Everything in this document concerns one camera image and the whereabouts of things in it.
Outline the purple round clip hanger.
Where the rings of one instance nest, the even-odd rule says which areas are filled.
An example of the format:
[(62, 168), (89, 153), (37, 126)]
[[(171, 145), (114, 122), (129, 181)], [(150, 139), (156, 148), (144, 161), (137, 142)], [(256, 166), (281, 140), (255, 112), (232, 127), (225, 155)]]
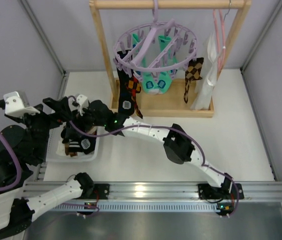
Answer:
[(150, 74), (158, 82), (165, 73), (174, 79), (196, 58), (198, 38), (192, 30), (176, 23), (158, 20), (158, 1), (154, 1), (153, 20), (123, 33), (113, 47), (113, 62), (119, 70), (140, 82)]

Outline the black sock with label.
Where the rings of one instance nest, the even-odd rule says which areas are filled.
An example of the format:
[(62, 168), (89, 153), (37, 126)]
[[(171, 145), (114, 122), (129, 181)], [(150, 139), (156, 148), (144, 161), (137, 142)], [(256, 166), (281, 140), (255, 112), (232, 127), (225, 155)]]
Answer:
[(132, 100), (132, 94), (128, 89), (128, 84), (131, 78), (122, 69), (116, 68), (118, 78), (119, 78), (119, 102), (118, 102), (118, 112), (131, 116), (135, 112), (134, 101)]

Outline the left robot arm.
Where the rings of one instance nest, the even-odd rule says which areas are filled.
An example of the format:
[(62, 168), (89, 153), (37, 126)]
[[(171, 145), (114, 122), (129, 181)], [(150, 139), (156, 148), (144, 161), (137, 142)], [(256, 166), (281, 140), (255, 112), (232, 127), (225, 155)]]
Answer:
[(0, 240), (26, 230), (52, 208), (93, 193), (92, 178), (80, 172), (46, 193), (21, 196), (33, 174), (30, 166), (41, 164), (46, 157), (50, 130), (70, 120), (67, 97), (48, 97), (36, 106), (16, 95), (0, 100)]

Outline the red orange argyle sock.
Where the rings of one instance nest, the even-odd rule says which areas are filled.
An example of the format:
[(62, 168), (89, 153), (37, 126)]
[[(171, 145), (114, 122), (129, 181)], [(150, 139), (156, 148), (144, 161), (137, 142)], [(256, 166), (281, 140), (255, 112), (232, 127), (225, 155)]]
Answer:
[(134, 111), (138, 117), (141, 119), (143, 118), (143, 115), (139, 109), (138, 103), (137, 103), (137, 94), (141, 92), (141, 85), (136, 77), (132, 77), (128, 80), (126, 84), (126, 88), (128, 92), (131, 94), (131, 98), (134, 104)]

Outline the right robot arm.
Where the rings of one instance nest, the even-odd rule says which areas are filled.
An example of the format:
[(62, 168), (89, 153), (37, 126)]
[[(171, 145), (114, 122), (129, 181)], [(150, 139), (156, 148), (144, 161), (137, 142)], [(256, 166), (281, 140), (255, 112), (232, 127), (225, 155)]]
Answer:
[(88, 102), (86, 106), (76, 100), (73, 105), (75, 110), (68, 104), (62, 110), (66, 123), (62, 136), (64, 142), (74, 142), (80, 137), (96, 138), (88, 130), (103, 127), (106, 130), (104, 136), (133, 137), (158, 143), (163, 146), (169, 161), (177, 165), (189, 164), (203, 174), (206, 183), (199, 184), (200, 198), (213, 203), (244, 198), (242, 187), (228, 173), (209, 163), (202, 147), (180, 125), (174, 123), (168, 127), (144, 123), (122, 112), (111, 111), (100, 100)]

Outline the green sock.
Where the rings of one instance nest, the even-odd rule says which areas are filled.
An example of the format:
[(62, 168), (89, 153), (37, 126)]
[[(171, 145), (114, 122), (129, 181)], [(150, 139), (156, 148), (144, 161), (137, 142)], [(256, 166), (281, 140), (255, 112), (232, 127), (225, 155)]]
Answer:
[[(163, 51), (165, 47), (170, 43), (170, 41), (171, 41), (171, 38), (169, 36), (159, 35), (158, 42), (160, 46), (160, 51)], [(175, 53), (173, 56), (171, 56), (171, 50), (169, 50), (167, 65), (173, 65), (173, 64), (176, 64), (177, 62), (178, 61), (176, 59)], [(159, 94), (166, 93), (171, 83), (172, 83), (172, 79), (169, 75), (169, 72), (168, 71), (161, 72), (159, 76), (159, 81), (157, 83), (159, 87)]]
[[(140, 38), (138, 34), (133, 33), (132, 39), (133, 39), (133, 47), (135, 47), (140, 42)], [(146, 59), (143, 58), (141, 61), (141, 67), (145, 68), (146, 66), (147, 66)], [(156, 95), (159, 93), (159, 87), (157, 83), (153, 80), (153, 77), (150, 72), (135, 71), (134, 73), (136, 73), (138, 77), (141, 77), (141, 85), (145, 93), (150, 95)]]

